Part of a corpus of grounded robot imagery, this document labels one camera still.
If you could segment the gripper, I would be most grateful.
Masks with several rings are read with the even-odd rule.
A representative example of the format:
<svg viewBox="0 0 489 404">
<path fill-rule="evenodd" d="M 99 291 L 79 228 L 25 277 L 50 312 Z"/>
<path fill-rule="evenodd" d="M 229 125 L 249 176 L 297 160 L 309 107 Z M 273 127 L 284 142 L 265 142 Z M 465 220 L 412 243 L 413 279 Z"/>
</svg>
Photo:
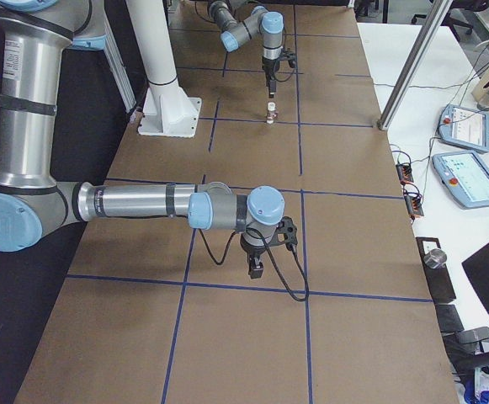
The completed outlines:
<svg viewBox="0 0 489 404">
<path fill-rule="evenodd" d="M 268 241 L 257 233 L 244 233 L 241 235 L 240 245 L 247 254 L 248 276 L 250 279 L 260 279 L 264 271 L 261 257 L 267 250 Z"/>
<path fill-rule="evenodd" d="M 268 97 L 274 98 L 277 92 L 276 72 L 279 70 L 279 59 L 268 59 L 263 57 L 262 69 L 267 80 Z"/>
</svg>

